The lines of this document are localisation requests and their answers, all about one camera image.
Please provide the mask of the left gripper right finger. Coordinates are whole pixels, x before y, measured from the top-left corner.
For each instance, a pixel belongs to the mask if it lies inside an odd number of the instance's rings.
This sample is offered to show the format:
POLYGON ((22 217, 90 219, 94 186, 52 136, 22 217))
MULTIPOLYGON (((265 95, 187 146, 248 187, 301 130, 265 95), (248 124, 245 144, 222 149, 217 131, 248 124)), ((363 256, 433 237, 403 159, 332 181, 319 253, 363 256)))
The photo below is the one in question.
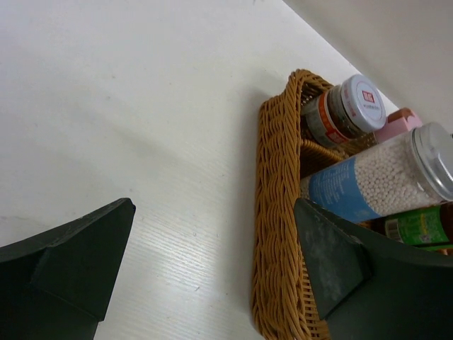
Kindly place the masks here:
POLYGON ((452 257, 398 243, 302 198, 294 217, 332 339, 452 338, 452 257))

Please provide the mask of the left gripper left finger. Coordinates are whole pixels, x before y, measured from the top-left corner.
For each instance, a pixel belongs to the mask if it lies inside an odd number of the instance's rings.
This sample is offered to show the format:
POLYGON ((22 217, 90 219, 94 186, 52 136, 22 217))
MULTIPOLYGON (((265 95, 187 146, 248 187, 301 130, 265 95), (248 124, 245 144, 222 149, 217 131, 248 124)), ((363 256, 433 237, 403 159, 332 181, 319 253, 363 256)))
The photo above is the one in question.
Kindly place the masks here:
POLYGON ((105 319, 135 206, 118 199, 1 248, 2 339, 93 339, 105 319))

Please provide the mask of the red sauce bottle green label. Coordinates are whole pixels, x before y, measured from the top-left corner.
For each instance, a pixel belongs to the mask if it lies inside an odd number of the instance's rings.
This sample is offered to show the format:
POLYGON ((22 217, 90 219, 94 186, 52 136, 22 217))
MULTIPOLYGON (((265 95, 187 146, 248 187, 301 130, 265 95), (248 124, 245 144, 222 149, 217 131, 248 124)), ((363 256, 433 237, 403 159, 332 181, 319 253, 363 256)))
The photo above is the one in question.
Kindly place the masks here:
POLYGON ((382 217, 372 230, 428 251, 452 249, 452 202, 382 217))

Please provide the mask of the sago jar blue label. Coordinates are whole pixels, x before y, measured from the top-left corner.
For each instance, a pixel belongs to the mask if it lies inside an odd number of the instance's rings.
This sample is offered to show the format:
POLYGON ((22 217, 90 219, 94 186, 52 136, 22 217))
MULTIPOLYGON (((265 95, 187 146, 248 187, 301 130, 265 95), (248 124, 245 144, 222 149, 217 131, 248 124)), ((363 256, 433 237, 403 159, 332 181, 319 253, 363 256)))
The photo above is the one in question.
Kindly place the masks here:
POLYGON ((354 223, 452 201, 452 136, 427 123, 300 181, 301 196, 354 223))

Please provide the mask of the pink lid spice shaker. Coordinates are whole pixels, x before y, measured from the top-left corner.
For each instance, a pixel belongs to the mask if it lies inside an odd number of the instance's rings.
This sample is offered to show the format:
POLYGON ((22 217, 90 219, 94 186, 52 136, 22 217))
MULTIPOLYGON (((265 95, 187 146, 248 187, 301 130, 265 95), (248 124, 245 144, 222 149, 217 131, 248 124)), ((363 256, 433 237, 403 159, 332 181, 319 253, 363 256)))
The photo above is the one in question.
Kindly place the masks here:
POLYGON ((374 133, 374 138, 381 144, 422 125, 422 120, 411 109, 401 108, 387 117, 384 127, 374 133))

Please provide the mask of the sauce jar white lid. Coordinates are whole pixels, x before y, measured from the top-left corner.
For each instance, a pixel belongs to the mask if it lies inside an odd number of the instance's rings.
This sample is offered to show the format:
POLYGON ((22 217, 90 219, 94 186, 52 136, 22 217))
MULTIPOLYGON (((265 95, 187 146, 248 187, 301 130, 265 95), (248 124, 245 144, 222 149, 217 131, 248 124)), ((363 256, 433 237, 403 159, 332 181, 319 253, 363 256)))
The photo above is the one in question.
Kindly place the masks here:
POLYGON ((381 130, 386 110, 374 83, 355 74, 301 108, 301 136, 328 149, 381 130))

